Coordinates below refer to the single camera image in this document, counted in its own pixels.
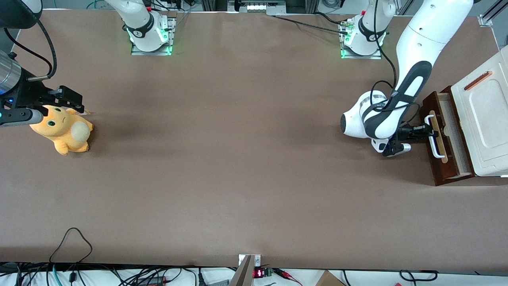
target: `black connector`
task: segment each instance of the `black connector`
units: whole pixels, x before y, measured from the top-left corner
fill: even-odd
[[[201,268],[198,270],[198,277],[199,277],[199,286],[207,286],[205,279],[203,278],[203,275],[201,274]]]
[[[284,279],[287,279],[287,280],[290,280],[289,278],[287,278],[286,276],[284,276],[284,271],[278,269],[278,268],[272,268],[273,269],[273,273],[277,274],[278,276],[284,278]]]
[[[76,281],[76,272],[71,272],[71,274],[69,274],[69,282],[72,283]]]

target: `white box lid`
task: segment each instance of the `white box lid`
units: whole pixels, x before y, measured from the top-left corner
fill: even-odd
[[[508,175],[508,47],[452,86],[475,174]],[[492,74],[469,90],[485,72]]]

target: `blue cable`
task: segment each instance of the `blue cable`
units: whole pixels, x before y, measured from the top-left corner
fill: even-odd
[[[97,2],[100,2],[100,1],[104,1],[104,0],[93,0],[92,2],[90,2],[90,4],[86,5],[86,9],[90,8],[90,6],[92,6],[92,5],[93,5],[94,9],[97,9],[96,4],[97,4]]]
[[[58,284],[58,286],[63,286],[62,282],[60,282],[60,279],[58,278],[58,275],[56,275],[55,264],[53,264],[53,276],[55,276],[55,280],[56,280],[56,283]]]

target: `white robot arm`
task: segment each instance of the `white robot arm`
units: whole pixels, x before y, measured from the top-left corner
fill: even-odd
[[[388,24],[395,15],[396,6],[394,0],[369,0],[369,6],[363,15],[353,18],[354,29],[351,35],[344,41],[353,52],[359,55],[371,55],[377,51],[375,34],[380,42],[385,37]]]
[[[397,132],[408,107],[429,79],[437,57],[457,32],[472,5],[473,0],[425,0],[397,43],[399,80],[390,98],[387,99],[381,91],[373,91],[372,96],[371,91],[364,93],[342,115],[342,132],[352,137],[370,138],[376,151],[384,152],[385,156],[408,152],[409,144],[388,146],[389,140]]]
[[[141,51],[151,52],[169,41],[168,17],[148,11],[143,0],[105,0],[125,23],[131,41]]]

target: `red digital display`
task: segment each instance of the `red digital display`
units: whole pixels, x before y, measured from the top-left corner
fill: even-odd
[[[263,277],[265,277],[265,270],[264,269],[255,269],[252,272],[252,277],[253,278],[263,278]]]

